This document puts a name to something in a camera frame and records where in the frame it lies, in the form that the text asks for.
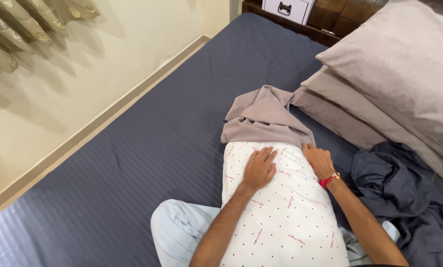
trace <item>white box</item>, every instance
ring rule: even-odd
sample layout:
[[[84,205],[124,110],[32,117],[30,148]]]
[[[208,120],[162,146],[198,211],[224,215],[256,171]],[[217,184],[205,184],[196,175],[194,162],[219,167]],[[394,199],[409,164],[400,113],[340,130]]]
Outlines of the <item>white box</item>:
[[[314,0],[263,0],[263,10],[306,25]]]

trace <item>person's right hand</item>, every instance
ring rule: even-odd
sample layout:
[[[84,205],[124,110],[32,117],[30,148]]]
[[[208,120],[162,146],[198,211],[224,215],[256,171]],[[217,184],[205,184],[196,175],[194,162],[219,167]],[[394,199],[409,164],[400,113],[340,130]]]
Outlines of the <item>person's right hand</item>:
[[[311,143],[302,143],[302,152],[319,179],[327,179],[336,173],[329,150],[317,148]]]
[[[265,147],[261,151],[254,151],[249,157],[246,164],[245,173],[243,173],[243,181],[238,188],[247,190],[251,196],[261,188],[265,187],[276,173],[276,164],[272,163],[274,157],[278,153],[273,147]]]

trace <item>person's left hand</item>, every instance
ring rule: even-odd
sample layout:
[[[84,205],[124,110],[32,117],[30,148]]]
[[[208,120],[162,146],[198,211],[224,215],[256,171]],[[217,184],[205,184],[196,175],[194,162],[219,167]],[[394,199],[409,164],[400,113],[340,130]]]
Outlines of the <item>person's left hand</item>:
[[[278,151],[275,150],[271,153],[272,150],[272,146],[265,147],[261,151],[256,150],[251,154],[239,188],[245,189],[253,195],[273,179],[276,173],[276,164],[272,162]]]

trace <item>mattress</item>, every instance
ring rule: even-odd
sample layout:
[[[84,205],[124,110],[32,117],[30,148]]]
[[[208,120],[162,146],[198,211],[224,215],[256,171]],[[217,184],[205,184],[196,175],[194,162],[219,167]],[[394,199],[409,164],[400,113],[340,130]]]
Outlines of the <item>mattress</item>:
[[[0,213],[0,267],[159,266],[150,230],[164,200],[220,207],[225,114],[240,94],[294,92],[326,47],[254,14],[230,23]],[[296,108],[339,172],[357,149]]]

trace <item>grey pillow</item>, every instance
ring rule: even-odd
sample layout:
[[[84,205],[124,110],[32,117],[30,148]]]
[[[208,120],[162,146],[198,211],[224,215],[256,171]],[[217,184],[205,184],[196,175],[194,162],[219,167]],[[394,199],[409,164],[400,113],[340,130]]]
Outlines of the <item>grey pillow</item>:
[[[293,105],[356,147],[370,150],[374,145],[386,141],[386,137],[377,130],[320,94],[301,87],[294,95]]]
[[[364,121],[388,139],[405,143],[443,178],[443,157],[415,137],[402,125],[381,111],[342,77],[323,66],[301,85],[342,106],[351,115]]]
[[[443,16],[391,0],[316,56],[443,156]]]

